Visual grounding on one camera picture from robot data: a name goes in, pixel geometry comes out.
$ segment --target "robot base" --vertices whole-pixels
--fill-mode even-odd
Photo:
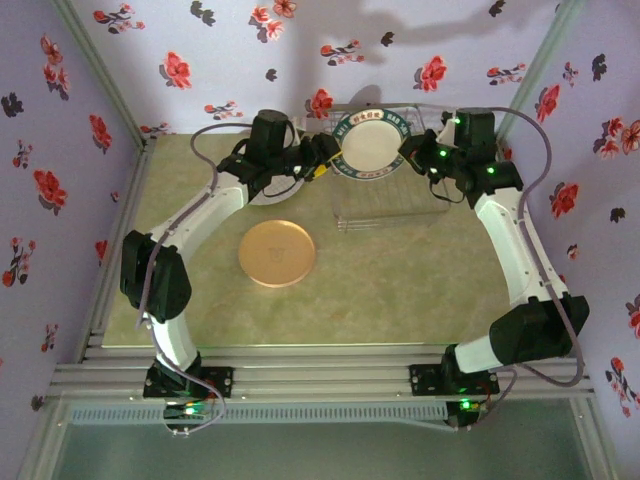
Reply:
[[[233,368],[203,367],[200,354],[186,373],[203,380],[217,388],[225,398],[231,397],[233,387]],[[142,396],[144,398],[184,398],[204,400],[211,393],[202,385],[186,380],[167,368],[158,359],[147,370]]]
[[[439,365],[409,365],[411,393],[414,397],[500,393],[496,375],[486,370],[462,373],[458,369],[455,347],[456,345],[447,347]]]

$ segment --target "metal bracket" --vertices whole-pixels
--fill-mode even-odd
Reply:
[[[409,382],[414,397],[435,395],[491,395],[500,393],[498,377],[489,372],[477,372],[454,388],[442,373],[441,364],[409,365]]]
[[[224,398],[231,398],[233,368],[198,366],[197,373],[190,371],[187,371],[187,373],[217,388]],[[144,398],[193,398],[201,400],[209,398],[210,394],[204,387],[186,381],[156,360],[151,368],[147,370],[142,396]]]

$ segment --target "metal wire rack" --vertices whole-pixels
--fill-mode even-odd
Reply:
[[[335,105],[323,121],[323,131],[332,133],[345,116],[367,108],[384,108],[402,116],[412,134],[427,128],[440,129],[445,107],[418,104],[377,104],[375,106]],[[416,175],[404,163],[393,174],[373,181],[357,181],[334,169],[330,173],[333,214],[342,231],[389,227],[407,223],[431,224],[446,213],[450,205],[429,192],[429,180]],[[444,182],[433,187],[448,196]]]

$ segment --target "lavender wall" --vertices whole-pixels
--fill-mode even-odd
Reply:
[[[558,273],[589,300],[580,340],[630,479],[640,478],[638,19],[638,2],[588,2],[523,109],[542,122],[554,153],[530,201],[533,219]],[[542,170],[542,142],[522,124],[508,142],[530,182]]]
[[[0,477],[14,478],[80,340],[135,145],[48,1],[4,1],[0,45]]]

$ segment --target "cable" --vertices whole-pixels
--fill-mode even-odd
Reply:
[[[498,409],[498,407],[500,406],[500,402],[502,402],[505,399],[505,397],[509,395],[509,393],[513,389],[513,386],[516,384],[516,380],[518,380],[518,371],[513,367],[502,367],[502,368],[496,368],[491,370],[491,373],[498,373],[498,372],[510,372],[512,374],[511,381],[509,382],[509,385],[507,385],[507,388],[503,390],[502,394],[498,397],[498,399],[495,402],[492,402],[491,408],[489,409],[489,411],[483,417],[480,417],[478,421],[473,424],[473,427],[486,421],[487,417],[489,417],[489,415],[491,415]]]
[[[295,129],[295,127],[293,126],[293,122],[291,122],[291,120],[287,120],[287,127],[289,127],[289,130],[291,130],[291,142],[289,142],[289,145],[287,145],[284,149],[284,151],[286,152],[287,150],[289,150],[291,147],[293,147],[293,144],[295,142],[300,143],[300,136],[298,135],[298,131]],[[274,193],[272,195],[269,195],[265,192],[265,188],[262,189],[262,195],[264,195],[265,198],[278,198],[282,195],[284,195],[285,193],[289,193],[291,190],[294,189],[294,187],[298,184],[298,180],[294,179],[293,180],[293,185],[291,185],[290,187],[286,188],[285,190],[282,190],[281,192],[278,193]]]
[[[429,180],[429,191],[431,192],[431,195],[436,197],[438,200],[444,200],[445,202],[449,202],[449,203],[462,203],[464,202],[464,199],[467,198],[467,195],[464,193],[462,194],[462,198],[460,200],[451,200],[449,197],[438,195],[436,192],[433,191],[434,185],[435,185],[434,181]]]
[[[158,239],[156,245],[153,247],[153,250],[151,251],[151,255],[149,256],[149,261],[147,262],[147,271],[145,273],[144,284],[143,284],[143,287],[142,287],[142,296],[140,298],[140,307],[138,308],[138,319],[136,320],[136,329],[139,328],[140,325],[142,324],[142,322],[145,320],[145,309],[147,307],[147,301],[149,300],[149,292],[151,290],[151,277],[153,276],[153,269],[154,269],[154,266],[155,266],[156,257],[158,256],[158,252],[160,252],[160,248],[162,248],[162,245],[164,244],[164,242],[169,237],[170,232],[172,232],[173,230],[178,228],[178,226],[189,215],[191,215],[204,202],[206,202],[209,198],[211,198],[211,195],[213,194],[213,192],[215,192],[216,186],[218,184],[218,170],[216,168],[216,165],[215,165],[215,163],[213,163],[213,161],[211,161],[211,159],[209,159],[204,154],[202,154],[202,153],[200,153],[198,151],[198,149],[195,146],[196,138],[198,138],[200,135],[202,135],[203,133],[208,132],[210,130],[214,130],[216,128],[224,128],[224,127],[251,127],[251,125],[246,124],[246,123],[222,123],[222,124],[210,125],[208,127],[201,128],[200,130],[198,130],[197,132],[195,132],[191,136],[191,140],[189,142],[191,150],[193,151],[193,153],[198,158],[203,160],[205,163],[207,163],[211,167],[211,171],[213,173],[213,177],[211,179],[211,183],[209,184],[208,191],[204,195],[202,195],[202,197],[200,197],[196,202],[194,202],[193,205],[191,205],[189,208],[187,208],[181,215],[179,215],[178,218],[176,218],[173,222],[171,222],[169,227],[167,227],[167,229],[162,233],[162,235]],[[226,413],[226,408],[227,408],[226,407],[226,403],[224,401],[224,397],[222,396],[222,394],[213,385],[210,385],[210,384],[208,384],[206,382],[203,382],[202,380],[194,377],[193,375],[189,375],[188,373],[183,371],[178,365],[173,363],[167,357],[165,352],[162,350],[162,347],[158,343],[158,340],[156,338],[155,332],[153,330],[153,323],[150,323],[150,329],[151,329],[151,339],[153,341],[153,345],[155,346],[156,351],[158,352],[158,355],[160,356],[160,358],[162,358],[162,360],[165,362],[165,365],[167,365],[170,369],[172,369],[175,373],[177,373],[181,377],[183,377],[183,378],[185,378],[185,379],[187,379],[187,380],[189,380],[191,382],[194,382],[194,383],[206,388],[207,390],[209,390],[211,393],[213,393],[216,397],[218,397],[222,401],[222,412],[219,415],[217,415],[215,418],[212,418],[208,422],[203,423],[202,425],[198,425],[197,427],[194,427],[193,429],[190,430],[190,432],[197,432],[198,430],[202,430],[203,428],[206,428],[209,425],[219,421],[224,416],[224,414]],[[173,432],[173,433],[176,433],[176,434],[179,434],[179,435],[188,435],[189,431],[186,431],[186,432]]]
[[[438,430],[440,432],[447,432],[447,433],[456,433],[458,431],[457,427],[451,427],[448,425],[447,426],[439,425],[437,423],[421,422],[420,420],[411,420],[408,418],[389,420],[388,422],[385,422],[385,423],[399,423],[401,425],[411,425],[413,427],[428,428],[430,430]]]
[[[569,338],[571,338],[571,343],[573,344],[573,348],[575,349],[575,353],[576,353],[576,374],[568,382],[561,382],[559,380],[556,380],[555,378],[551,378],[548,375],[545,375],[539,370],[536,370],[530,365],[527,365],[524,363],[519,364],[519,366],[537,375],[543,380],[546,380],[552,385],[555,385],[558,387],[567,387],[567,388],[574,387],[578,383],[580,383],[584,375],[584,357],[582,355],[582,348],[580,348],[580,342],[578,341],[578,336],[576,335],[576,332],[573,329],[573,326],[571,325],[571,321],[567,316],[567,312],[565,312],[564,307],[562,306],[562,303],[560,303],[560,299],[558,298],[555,290],[551,286],[549,276],[547,275],[547,271],[544,265],[542,264],[542,260],[540,260],[540,257],[538,256],[536,247],[533,243],[533,240],[531,240],[531,236],[529,235],[529,231],[527,230],[526,224],[524,222],[524,207],[529,194],[534,188],[536,188],[542,182],[542,180],[545,179],[545,177],[549,173],[549,170],[551,170],[551,161],[553,156],[551,151],[551,142],[549,141],[549,137],[547,136],[546,132],[542,129],[542,127],[538,125],[538,123],[528,115],[508,107],[490,107],[489,110],[494,112],[511,113],[512,115],[516,115],[517,117],[522,118],[523,120],[527,121],[536,129],[536,131],[540,134],[540,136],[542,137],[542,140],[544,141],[544,146],[547,151],[547,160],[544,166],[544,170],[542,171],[540,176],[531,183],[531,185],[525,188],[524,192],[522,193],[522,196],[520,197],[520,202],[518,203],[518,224],[520,225],[520,230],[525,239],[525,242],[527,243],[529,250],[533,254],[532,255],[533,261],[536,264],[538,271],[540,272],[540,276],[542,277],[543,283],[547,288],[547,292],[549,292],[549,295],[551,296],[551,300],[553,301],[553,304],[555,305],[556,309],[558,310],[558,313],[560,314],[562,323],[564,324],[564,327],[567,329],[567,333],[569,334]]]
[[[282,190],[281,192],[278,193],[274,193],[273,195],[269,195],[268,193],[265,193],[264,188],[262,189],[262,194],[266,197],[266,198],[277,198],[281,195],[284,195],[285,193],[290,192],[291,190],[293,190],[293,188],[298,184],[298,180],[293,181],[293,185],[291,185],[290,187],[287,187],[286,189]]]
[[[199,430],[203,430],[203,429],[207,428],[208,426],[219,422],[222,419],[222,417],[224,417],[225,414],[227,413],[227,402],[225,402],[224,396],[222,395],[222,393],[220,393],[220,391],[217,388],[215,388],[213,385],[211,385],[211,384],[209,384],[207,382],[204,382],[204,381],[200,380],[199,378],[194,377],[193,375],[189,375],[187,372],[183,371],[178,365],[173,363],[171,361],[171,359],[169,359],[166,356],[166,354],[162,350],[162,347],[160,347],[160,344],[158,343],[158,339],[156,338],[156,334],[153,331],[153,325],[151,325],[150,330],[151,330],[151,340],[153,341],[153,346],[156,348],[156,351],[158,352],[158,354],[160,355],[162,360],[165,362],[165,365],[167,365],[171,370],[176,372],[181,377],[184,377],[187,380],[190,380],[191,382],[197,383],[201,387],[206,388],[211,393],[213,393],[216,397],[218,397],[220,399],[220,401],[222,402],[222,411],[218,415],[213,417],[212,419],[207,420],[206,422],[198,425],[197,427],[193,427],[193,428],[190,428],[190,429],[185,429],[182,432],[179,431],[179,430],[171,430],[169,427],[167,427],[169,429],[169,431],[171,433],[173,433],[174,435],[180,435],[180,436],[185,436],[186,437],[190,433],[195,433],[195,432],[197,432]]]

